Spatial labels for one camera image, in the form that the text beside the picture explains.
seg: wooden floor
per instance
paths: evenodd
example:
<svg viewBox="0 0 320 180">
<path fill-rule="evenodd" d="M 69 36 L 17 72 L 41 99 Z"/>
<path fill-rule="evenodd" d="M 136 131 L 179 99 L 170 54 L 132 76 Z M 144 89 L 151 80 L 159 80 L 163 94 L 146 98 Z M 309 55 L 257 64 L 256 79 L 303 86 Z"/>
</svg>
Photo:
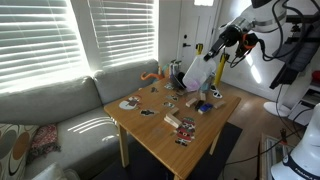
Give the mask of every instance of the wooden floor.
<svg viewBox="0 0 320 180">
<path fill-rule="evenodd" d="M 232 93 L 241 97 L 241 102 L 230 117 L 230 123 L 243 129 L 235 148 L 229 156 L 228 163 L 243 160 L 257 155 L 257 148 L 261 133 L 280 138 L 280 129 L 286 128 L 279 117 L 268 113 L 263 104 L 267 99 L 256 96 L 249 92 L 221 83 L 219 86 L 221 94 Z M 293 130 L 292 121 L 284 119 L 284 122 Z M 288 138 L 288 142 L 296 144 L 299 142 L 297 136 Z M 257 159 L 247 162 L 228 165 L 224 170 L 224 180 L 254 180 L 256 178 Z"/>
</svg>

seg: window blinds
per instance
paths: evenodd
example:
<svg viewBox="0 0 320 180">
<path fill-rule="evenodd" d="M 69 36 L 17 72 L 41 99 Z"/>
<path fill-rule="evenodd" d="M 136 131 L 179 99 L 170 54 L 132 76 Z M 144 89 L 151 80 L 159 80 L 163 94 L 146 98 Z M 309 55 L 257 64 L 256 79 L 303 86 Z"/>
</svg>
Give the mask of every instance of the window blinds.
<svg viewBox="0 0 320 180">
<path fill-rule="evenodd" d="M 69 0 L 0 0 L 0 93 L 87 72 Z"/>
<path fill-rule="evenodd" d="M 88 0 L 103 67 L 157 59 L 156 0 Z"/>
</svg>

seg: wooden table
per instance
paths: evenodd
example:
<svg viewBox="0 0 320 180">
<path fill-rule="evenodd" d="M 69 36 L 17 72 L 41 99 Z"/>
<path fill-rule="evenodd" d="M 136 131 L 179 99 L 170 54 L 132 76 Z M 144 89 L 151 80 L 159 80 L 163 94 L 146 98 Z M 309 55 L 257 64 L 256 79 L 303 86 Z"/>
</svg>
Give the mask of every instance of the wooden table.
<svg viewBox="0 0 320 180">
<path fill-rule="evenodd" d="M 220 131 L 237 107 L 240 98 L 222 92 L 223 98 L 216 99 L 212 96 L 212 92 L 209 92 L 205 102 L 215 103 L 223 100 L 226 104 L 201 115 L 195 111 L 194 106 L 189 108 L 185 105 L 193 97 L 199 99 L 199 93 L 187 93 L 180 96 L 178 101 L 169 100 L 166 96 L 176 95 L 176 91 L 164 87 L 168 82 L 169 79 L 158 81 L 106 105 L 104 109 L 118 123 L 123 167 L 129 164 L 127 145 L 127 132 L 129 132 L 175 174 L 174 179 L 186 179 L 210 145 L 210 153 L 213 153 Z M 119 104 L 132 96 L 141 98 L 139 109 L 121 109 Z M 195 120 L 195 139 L 188 143 L 188 146 L 175 143 L 178 139 L 174 133 L 176 128 L 164 121 L 164 117 L 171 108 L 164 106 L 164 102 L 171 102 L 179 108 L 178 114 L 175 114 L 178 119 L 191 117 Z M 156 110 L 158 113 L 142 116 L 140 111 L 143 109 Z"/>
</svg>

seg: rug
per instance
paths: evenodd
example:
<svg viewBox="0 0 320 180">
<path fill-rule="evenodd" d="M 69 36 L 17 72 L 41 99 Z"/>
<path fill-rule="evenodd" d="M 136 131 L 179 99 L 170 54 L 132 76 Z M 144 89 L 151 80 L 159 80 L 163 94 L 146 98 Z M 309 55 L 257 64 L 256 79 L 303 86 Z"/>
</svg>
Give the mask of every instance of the rug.
<svg viewBox="0 0 320 180">
<path fill-rule="evenodd" d="M 226 163 L 242 129 L 226 123 L 221 131 L 213 155 L 203 155 L 187 180 L 216 180 Z M 172 180 L 174 175 L 138 142 L 129 145 L 130 165 L 123 168 L 117 159 L 93 180 Z"/>
</svg>

